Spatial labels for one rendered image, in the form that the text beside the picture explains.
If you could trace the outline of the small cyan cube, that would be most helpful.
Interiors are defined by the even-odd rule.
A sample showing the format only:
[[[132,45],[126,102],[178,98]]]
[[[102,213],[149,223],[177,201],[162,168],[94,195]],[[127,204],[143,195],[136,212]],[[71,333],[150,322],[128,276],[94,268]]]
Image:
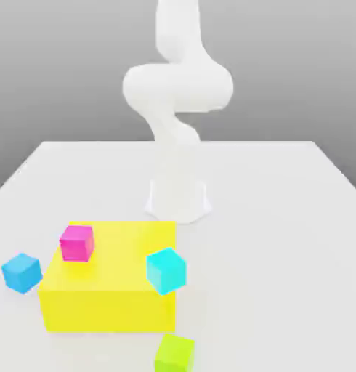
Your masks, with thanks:
[[[186,261],[173,248],[165,248],[146,257],[146,276],[153,288],[165,296],[186,285]]]

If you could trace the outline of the small magenta cube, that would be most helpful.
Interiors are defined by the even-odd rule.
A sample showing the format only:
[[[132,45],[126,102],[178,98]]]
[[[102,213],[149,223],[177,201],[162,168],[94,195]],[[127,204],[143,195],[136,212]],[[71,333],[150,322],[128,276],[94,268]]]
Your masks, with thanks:
[[[94,250],[94,233],[89,225],[68,225],[60,236],[62,259],[88,262]]]

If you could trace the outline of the small blue cube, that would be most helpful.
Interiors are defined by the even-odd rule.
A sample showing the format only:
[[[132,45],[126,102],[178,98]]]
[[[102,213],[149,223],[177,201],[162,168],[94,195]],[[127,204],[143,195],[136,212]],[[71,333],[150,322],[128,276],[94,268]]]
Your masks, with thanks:
[[[43,278],[39,260],[20,253],[1,266],[7,287],[25,294]]]

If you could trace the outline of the large yellow box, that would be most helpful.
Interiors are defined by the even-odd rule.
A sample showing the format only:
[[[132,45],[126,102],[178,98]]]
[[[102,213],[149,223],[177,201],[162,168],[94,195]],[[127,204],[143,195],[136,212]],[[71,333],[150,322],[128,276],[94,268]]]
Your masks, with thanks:
[[[88,262],[54,253],[38,287],[48,332],[166,333],[175,330],[176,296],[161,296],[147,280],[146,257],[176,246],[171,221],[89,221]]]

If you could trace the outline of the small lime green cube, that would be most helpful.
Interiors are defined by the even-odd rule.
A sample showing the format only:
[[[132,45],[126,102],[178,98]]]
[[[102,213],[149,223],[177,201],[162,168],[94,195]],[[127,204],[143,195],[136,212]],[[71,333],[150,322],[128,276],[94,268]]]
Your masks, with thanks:
[[[193,372],[195,342],[165,334],[155,355],[154,372]]]

